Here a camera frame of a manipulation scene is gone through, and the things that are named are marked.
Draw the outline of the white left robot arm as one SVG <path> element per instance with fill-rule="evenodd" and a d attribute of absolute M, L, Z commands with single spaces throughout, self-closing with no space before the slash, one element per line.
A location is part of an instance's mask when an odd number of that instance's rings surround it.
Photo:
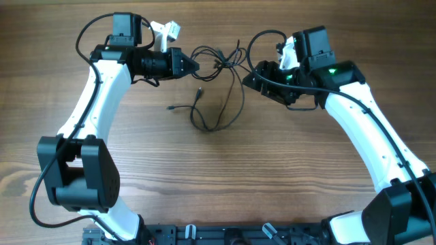
<path fill-rule="evenodd" d="M 160 24 L 129 12 L 112 15 L 112 33 L 86 58 L 89 77 L 67 122 L 37 145 L 41 174 L 51 204 L 89 218 L 109 244 L 153 244 L 142 217 L 119 195 L 120 175 L 106 142 L 124 94 L 139 81 L 159 86 L 183 78 L 199 65 L 172 47 L 176 22 Z"/>

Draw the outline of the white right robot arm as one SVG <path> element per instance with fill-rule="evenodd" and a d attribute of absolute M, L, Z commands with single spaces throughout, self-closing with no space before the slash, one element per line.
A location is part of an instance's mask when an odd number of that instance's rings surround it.
<path fill-rule="evenodd" d="M 295 32 L 277 44 L 278 61 L 250 65 L 243 84 L 289 110 L 302 95 L 314 98 L 344 130 L 376 191 L 361 211 L 325 218 L 318 235 L 302 225 L 291 242 L 406 244 L 435 235 L 435 173 L 402 141 L 371 94 L 358 66 L 338 62 L 325 27 Z"/>

